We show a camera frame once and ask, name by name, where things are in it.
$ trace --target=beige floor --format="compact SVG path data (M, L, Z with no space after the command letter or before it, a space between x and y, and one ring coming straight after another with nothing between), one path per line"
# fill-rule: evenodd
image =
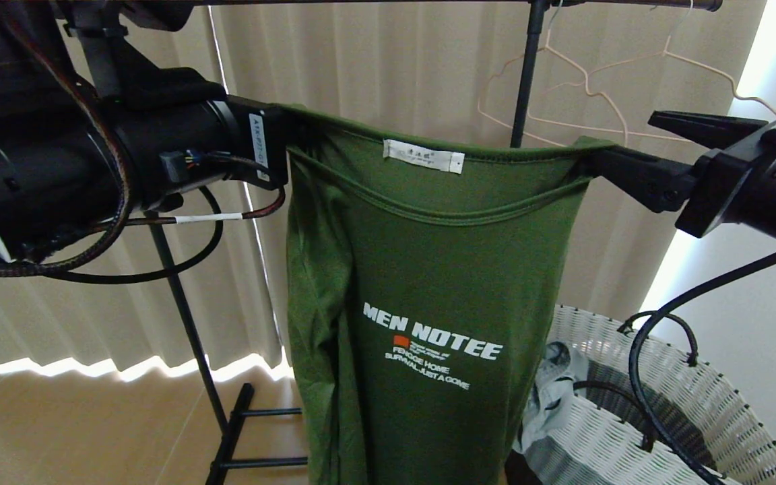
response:
M256 368L218 384L228 409L245 381L256 387L252 408L300 405L294 381ZM198 485L219 439L196 373L153 371L131 383L77 372L0 377L0 485ZM250 418L235 455L306 455L305 441L300 416ZM305 485L307 470L231 470L226 483Z

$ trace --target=wicker basket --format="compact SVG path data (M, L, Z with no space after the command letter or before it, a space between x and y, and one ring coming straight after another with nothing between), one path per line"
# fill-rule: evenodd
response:
M619 332L620 325L588 311L559 306L548 341L563 342L588 357L590 381L631 390L627 366L633 335ZM776 441L723 374L708 362L689 366L686 357L683 351L653 337L643 348L643 384L659 417L668 429L675 430L675 439L694 457L732 482L776 485ZM542 444L549 442L538 447L542 472L552 476L569 472L569 457L612 479L610 483L698 481L666 446L655 444L650 454L638 448L641 433L637 428L645 429L646 424L625 399L597 389L589 389L586 397L588 400L575 400L569 427L542 440ZM678 462L674 465L680 472L671 470L671 460ZM579 477L566 482L539 478L544 484L592 483Z

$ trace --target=white clothing label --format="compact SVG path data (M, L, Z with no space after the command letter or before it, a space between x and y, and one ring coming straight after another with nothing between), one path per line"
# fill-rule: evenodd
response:
M403 160L412 165L435 168L452 174L462 174L465 154L459 152L441 152L419 147L411 143L397 140L385 140L382 157Z
M250 114L250 138L253 139L253 159L259 165L268 168L268 151L265 150L265 124L262 123L262 117ZM256 172L256 176L262 181L268 181L270 178L265 172Z

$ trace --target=horizontal rod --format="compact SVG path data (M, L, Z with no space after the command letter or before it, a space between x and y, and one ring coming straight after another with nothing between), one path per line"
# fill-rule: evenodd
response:
M253 460L220 461L221 469L242 469L243 467L294 467L307 464L307 457L299 458L255 458Z
M480 2L481 0L202 0L203 5L249 5L266 3L398 3L398 2ZM529 0L499 0L509 2L527 3ZM550 0L552 6L558 6L560 0ZM660 7L689 8L690 0L564 0L565 7L579 5L580 3L632 3L637 5L649 5ZM694 9L711 10L719 9L723 0L693 0Z
M241 411L240 415L245 417L251 416L287 416L290 414L301 414L301 408L282 408L282 409L251 409L249 411Z

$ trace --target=curtain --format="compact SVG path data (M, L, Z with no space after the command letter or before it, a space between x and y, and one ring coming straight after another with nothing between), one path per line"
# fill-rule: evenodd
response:
M764 2L725 2L692 12L672 51L736 76L741 73ZM552 17L551 9L548 19ZM662 48L686 10L586 3L561 9L552 46L594 68ZM161 67L190 65L230 93L266 102L298 102L348 119L414 135L507 147L509 129L478 114L487 79L523 52L526 3L345 3L198 8L182 32L131 28L131 41ZM520 63L490 83L482 107L510 123ZM530 111L560 122L618 128L600 98L563 88L581 76L550 53L536 64ZM652 110L725 114L727 82L671 59L647 59L595 74L593 91L610 93L634 131L650 131ZM562 143L612 134L529 122L527 130ZM527 138L524 146L543 146ZM629 146L680 162L702 153L687 143L637 140ZM224 209L262 206L272 193L213 185ZM207 211L188 194L191 213ZM592 184L573 231L560 300L613 317L641 304L674 233L674 215L655 215L604 181ZM179 261L209 237L205 226L167 230ZM286 212L255 223L226 224L218 254L185 273L185 290L216 368L251 352L274 365L286 340ZM157 266L147 231L128 230L98 272ZM159 355L189 359L164 282L99 288L52 282L0 282L0 362L30 356L43 363L73 356L113 358L119 368Z

